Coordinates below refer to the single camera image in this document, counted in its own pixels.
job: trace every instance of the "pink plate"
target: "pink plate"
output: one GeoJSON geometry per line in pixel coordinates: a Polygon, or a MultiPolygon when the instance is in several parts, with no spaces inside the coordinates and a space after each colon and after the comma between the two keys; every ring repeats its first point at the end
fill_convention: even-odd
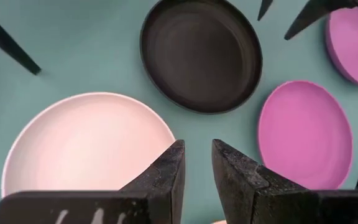
{"type": "Polygon", "coordinates": [[[175,138],[149,107],[114,93],[86,93],[38,114],[15,140],[2,196],[23,190],[118,190],[175,138]]]}
{"type": "Polygon", "coordinates": [[[326,46],[337,69],[358,84],[358,8],[331,13],[326,26],[326,46]]]}
{"type": "Polygon", "coordinates": [[[258,140],[266,167],[308,189],[337,189],[351,168],[346,115],[323,87],[308,81],[273,91],[260,115],[258,140]]]}

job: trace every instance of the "round dish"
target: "round dish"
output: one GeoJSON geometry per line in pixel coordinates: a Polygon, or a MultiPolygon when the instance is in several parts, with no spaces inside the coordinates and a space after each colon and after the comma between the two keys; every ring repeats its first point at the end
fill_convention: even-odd
{"type": "Polygon", "coordinates": [[[346,115],[331,94],[308,81],[286,82],[268,97],[258,142],[267,168],[308,189],[337,189],[351,169],[346,115]]]}
{"type": "Polygon", "coordinates": [[[262,70],[255,31],[227,1],[159,1],[144,22],[140,52],[157,88],[199,113],[241,105],[262,70]]]}
{"type": "Polygon", "coordinates": [[[119,190],[175,138],[143,103],[115,93],[85,93],[38,114],[9,151],[1,193],[119,190]]]}
{"type": "Polygon", "coordinates": [[[326,46],[337,69],[358,84],[358,7],[331,13],[326,25],[326,46]]]}

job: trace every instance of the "black plate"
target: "black plate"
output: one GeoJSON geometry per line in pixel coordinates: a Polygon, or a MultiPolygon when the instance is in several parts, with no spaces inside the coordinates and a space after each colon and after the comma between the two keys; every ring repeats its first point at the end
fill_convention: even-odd
{"type": "Polygon", "coordinates": [[[156,86],[200,113],[241,105],[262,70],[255,31],[225,0],[159,1],[144,22],[140,51],[156,86]]]}

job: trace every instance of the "table surface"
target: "table surface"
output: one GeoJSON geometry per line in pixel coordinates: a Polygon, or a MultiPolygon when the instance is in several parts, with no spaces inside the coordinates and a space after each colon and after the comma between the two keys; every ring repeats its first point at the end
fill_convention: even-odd
{"type": "Polygon", "coordinates": [[[20,130],[48,105],[89,91],[134,97],[154,109],[177,139],[186,141],[182,223],[224,218],[211,165],[211,140],[219,138],[261,161],[256,142],[260,109],[271,91],[288,80],[310,80],[340,102],[354,135],[352,171],[358,178],[358,86],[331,65],[321,20],[291,41],[283,36],[305,0],[274,2],[257,22],[261,1],[230,0],[250,20],[264,56],[256,92],[240,108],[202,115],[166,99],[147,77],[139,53],[144,18],[157,0],[0,0],[0,24],[42,67],[35,77],[0,50],[0,183],[7,152],[20,130]]]}

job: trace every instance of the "white plate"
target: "white plate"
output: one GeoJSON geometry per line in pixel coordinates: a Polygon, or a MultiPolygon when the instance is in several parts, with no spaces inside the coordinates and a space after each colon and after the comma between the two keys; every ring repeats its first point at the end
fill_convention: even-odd
{"type": "Polygon", "coordinates": [[[148,106],[115,93],[85,93],[38,114],[9,151],[2,196],[23,190],[118,190],[175,138],[148,106]]]}

